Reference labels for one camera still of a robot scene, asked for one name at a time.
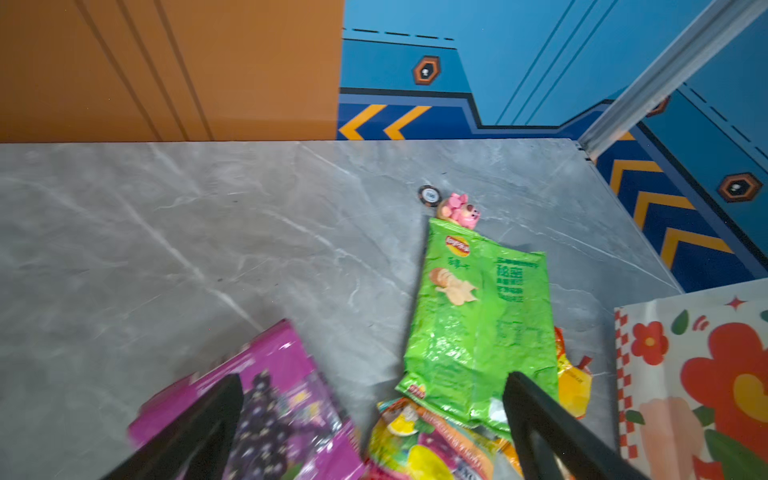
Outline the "purple grape candy bag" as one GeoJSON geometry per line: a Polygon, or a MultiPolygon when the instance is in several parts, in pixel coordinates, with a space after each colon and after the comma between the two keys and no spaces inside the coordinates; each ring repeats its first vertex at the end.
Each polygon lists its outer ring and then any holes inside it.
{"type": "Polygon", "coordinates": [[[151,397],[129,425],[129,438],[144,445],[227,375],[239,377],[243,406],[225,478],[362,477],[355,425],[287,319],[151,397]]]}

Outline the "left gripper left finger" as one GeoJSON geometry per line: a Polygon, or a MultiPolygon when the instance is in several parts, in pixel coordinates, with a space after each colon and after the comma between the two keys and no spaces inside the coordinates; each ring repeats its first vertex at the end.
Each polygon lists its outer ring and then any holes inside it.
{"type": "Polygon", "coordinates": [[[106,479],[221,479],[243,406],[240,377],[225,376],[106,479]]]}

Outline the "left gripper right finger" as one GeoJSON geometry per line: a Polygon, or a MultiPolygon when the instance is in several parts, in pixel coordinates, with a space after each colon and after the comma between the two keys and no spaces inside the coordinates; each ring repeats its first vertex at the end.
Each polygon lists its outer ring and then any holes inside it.
{"type": "Polygon", "coordinates": [[[643,479],[597,436],[521,372],[508,375],[503,406],[525,479],[643,479]]]}

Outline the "orange Fox's candy bag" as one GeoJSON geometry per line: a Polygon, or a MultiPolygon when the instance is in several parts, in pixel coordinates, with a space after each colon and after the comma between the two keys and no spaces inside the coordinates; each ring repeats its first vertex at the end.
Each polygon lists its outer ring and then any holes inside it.
{"type": "Polygon", "coordinates": [[[363,477],[491,479],[501,441],[455,424],[409,398],[378,404],[363,477]]]}

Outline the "white paper bag with flower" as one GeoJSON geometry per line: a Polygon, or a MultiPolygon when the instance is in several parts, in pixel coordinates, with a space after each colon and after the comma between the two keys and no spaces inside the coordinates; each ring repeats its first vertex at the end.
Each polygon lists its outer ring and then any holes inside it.
{"type": "Polygon", "coordinates": [[[619,450],[650,479],[767,476],[767,282],[615,311],[619,450]]]}

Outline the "green chips bag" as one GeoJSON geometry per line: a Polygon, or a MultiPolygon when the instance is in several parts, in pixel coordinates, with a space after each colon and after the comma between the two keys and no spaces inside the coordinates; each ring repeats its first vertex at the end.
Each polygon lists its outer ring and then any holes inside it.
{"type": "Polygon", "coordinates": [[[509,439],[502,396],[513,372],[558,396],[546,254],[430,219],[398,391],[455,423],[509,439]]]}

